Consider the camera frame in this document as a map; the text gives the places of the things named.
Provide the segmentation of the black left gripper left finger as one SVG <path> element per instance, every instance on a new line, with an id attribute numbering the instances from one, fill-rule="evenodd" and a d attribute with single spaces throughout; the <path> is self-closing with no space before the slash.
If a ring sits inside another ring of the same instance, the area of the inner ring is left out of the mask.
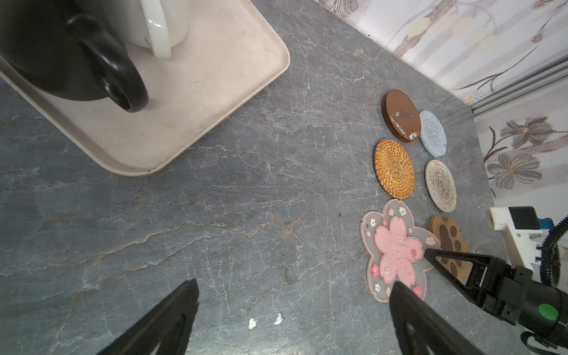
<path id="1" fill-rule="evenodd" d="M 198 313 L 199 288 L 187 280 L 101 354 L 184 354 Z"/>

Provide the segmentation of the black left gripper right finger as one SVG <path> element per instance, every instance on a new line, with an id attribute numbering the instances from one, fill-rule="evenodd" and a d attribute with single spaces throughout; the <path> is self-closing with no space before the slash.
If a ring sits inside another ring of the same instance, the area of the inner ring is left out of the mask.
<path id="1" fill-rule="evenodd" d="M 403 354 L 482 353 L 401 282 L 394 284 L 390 295 L 390 313 Z"/>

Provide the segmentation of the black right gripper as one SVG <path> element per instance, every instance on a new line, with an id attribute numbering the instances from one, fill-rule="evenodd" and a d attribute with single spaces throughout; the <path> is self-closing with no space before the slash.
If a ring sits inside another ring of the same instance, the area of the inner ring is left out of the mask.
<path id="1" fill-rule="evenodd" d="M 521 325 L 550 348 L 567 347 L 567 293 L 533 279 L 525 267 L 513 268 L 485 254 L 427 249 L 426 260 L 469 302 L 510 325 Z M 471 263 L 463 283 L 441 260 Z"/>

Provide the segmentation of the brown paw shaped coaster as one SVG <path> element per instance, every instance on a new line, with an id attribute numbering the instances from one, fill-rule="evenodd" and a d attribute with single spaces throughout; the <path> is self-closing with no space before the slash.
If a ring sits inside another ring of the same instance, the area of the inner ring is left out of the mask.
<path id="1" fill-rule="evenodd" d="M 429 221 L 430 232 L 438 238 L 442 250 L 469 253 L 469 245 L 463 238 L 461 227 L 456 220 L 434 216 Z M 467 282 L 472 264 L 451 258 L 439 262 L 459 281 Z"/>

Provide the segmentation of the pink flower shaped coaster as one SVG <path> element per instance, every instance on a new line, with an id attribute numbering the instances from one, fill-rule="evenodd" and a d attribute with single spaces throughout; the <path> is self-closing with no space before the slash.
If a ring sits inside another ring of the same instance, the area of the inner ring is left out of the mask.
<path id="1" fill-rule="evenodd" d="M 415 225 L 407 205 L 391 199 L 381 212 L 367 212 L 362 217 L 360 235 L 370 256 L 366 279 L 375 300 L 389 302 L 396 282 L 425 299 L 426 273 L 433 269 L 425 251 L 440 249 L 441 242 L 427 229 Z"/>

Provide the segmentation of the cream woven round coaster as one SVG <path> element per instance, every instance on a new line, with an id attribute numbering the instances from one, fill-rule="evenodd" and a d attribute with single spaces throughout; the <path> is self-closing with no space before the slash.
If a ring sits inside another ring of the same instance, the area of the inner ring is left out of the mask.
<path id="1" fill-rule="evenodd" d="M 448 167 L 440 160 L 431 160 L 425 167 L 425 182 L 430 197 L 442 212 L 450 213 L 457 205 L 454 178 Z"/>

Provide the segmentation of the rattan woven round coaster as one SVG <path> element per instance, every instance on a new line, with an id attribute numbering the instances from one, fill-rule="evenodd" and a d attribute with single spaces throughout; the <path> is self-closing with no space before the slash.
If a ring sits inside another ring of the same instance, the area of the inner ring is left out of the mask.
<path id="1" fill-rule="evenodd" d="M 382 139 L 374 151 L 374 169 L 378 182 L 393 198 L 409 198 L 416 178 L 412 161 L 405 149 L 391 139 Z"/>

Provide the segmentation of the blue grey woven coaster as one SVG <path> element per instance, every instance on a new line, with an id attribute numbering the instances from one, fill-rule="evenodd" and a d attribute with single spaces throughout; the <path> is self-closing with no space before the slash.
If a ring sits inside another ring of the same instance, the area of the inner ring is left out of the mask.
<path id="1" fill-rule="evenodd" d="M 423 110 L 419 113 L 421 120 L 420 140 L 434 158 L 445 155 L 447 149 L 447 137 L 440 120 L 430 111 Z"/>

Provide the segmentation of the dark brown round coaster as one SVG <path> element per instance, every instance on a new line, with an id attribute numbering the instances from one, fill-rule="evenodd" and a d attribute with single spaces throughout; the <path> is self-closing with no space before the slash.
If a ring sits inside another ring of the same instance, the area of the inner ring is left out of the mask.
<path id="1" fill-rule="evenodd" d="M 415 142 L 422 131 L 418 109 L 401 90 L 391 90 L 383 96 L 381 110 L 384 121 L 396 139 L 403 143 Z"/>

